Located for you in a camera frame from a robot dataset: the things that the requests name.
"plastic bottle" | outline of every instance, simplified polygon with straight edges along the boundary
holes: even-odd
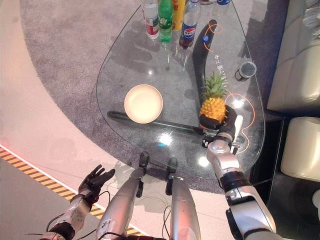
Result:
[[[170,42],[172,38],[172,17],[174,7],[171,0],[160,0],[158,7],[160,40]]]
[[[173,4],[172,30],[178,31],[182,27],[182,19],[184,17],[186,0],[172,0],[172,4]]]
[[[227,14],[230,0],[216,0],[213,7],[213,18],[219,21],[221,17]]]
[[[141,0],[143,18],[145,20],[146,34],[151,39],[159,36],[159,18],[157,0]]]
[[[194,43],[200,10],[199,0],[189,0],[184,7],[182,30],[179,39],[179,44],[183,49],[187,49]]]

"glass table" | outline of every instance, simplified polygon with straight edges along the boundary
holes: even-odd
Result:
[[[265,136],[256,76],[247,81],[235,78],[240,65],[251,61],[238,14],[232,2],[221,16],[216,14],[217,7],[215,4],[201,6],[193,46],[186,50],[179,45],[180,30],[172,33],[170,43],[149,39],[141,8],[138,8],[110,49],[96,86],[99,109],[106,123],[124,141],[148,152],[153,163],[166,165],[175,157],[178,171],[209,180],[216,177],[206,160],[207,149],[202,147],[204,132],[199,127],[202,96],[193,50],[210,20],[216,20],[217,24],[214,30],[209,29],[214,36],[212,43],[205,46],[204,74],[210,76],[215,71],[225,76],[225,87],[232,94],[227,97],[226,104],[243,116],[242,131],[235,144],[239,147],[236,155],[244,171],[259,157]],[[147,124],[135,123],[125,114],[125,96],[140,84],[156,87],[163,98],[160,116]],[[208,130],[213,136],[216,132]]]

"green bottle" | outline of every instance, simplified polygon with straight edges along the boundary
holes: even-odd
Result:
[[[172,16],[174,7],[172,0],[160,0],[158,7],[160,40],[170,42],[172,38]]]

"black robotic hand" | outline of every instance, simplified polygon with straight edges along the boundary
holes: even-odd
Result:
[[[87,175],[78,189],[79,194],[83,195],[83,199],[88,203],[90,208],[98,201],[101,187],[106,181],[111,179],[116,172],[116,170],[111,169],[110,171],[103,173],[105,169],[101,167],[102,165],[100,164]]]

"plate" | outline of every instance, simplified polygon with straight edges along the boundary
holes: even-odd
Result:
[[[157,119],[162,107],[163,99],[160,92],[147,84],[133,87],[124,99],[125,113],[138,124],[147,124]]]

